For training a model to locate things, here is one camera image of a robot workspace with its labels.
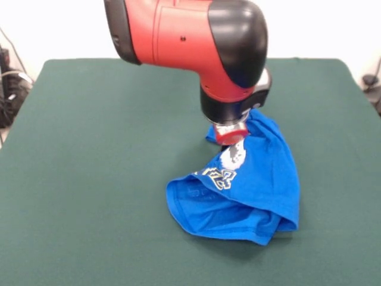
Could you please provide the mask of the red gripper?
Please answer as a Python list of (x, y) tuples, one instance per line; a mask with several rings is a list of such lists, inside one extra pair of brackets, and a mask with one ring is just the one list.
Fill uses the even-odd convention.
[(248, 135), (246, 123), (240, 122), (233, 125), (214, 125), (216, 142), (219, 145), (234, 145)]

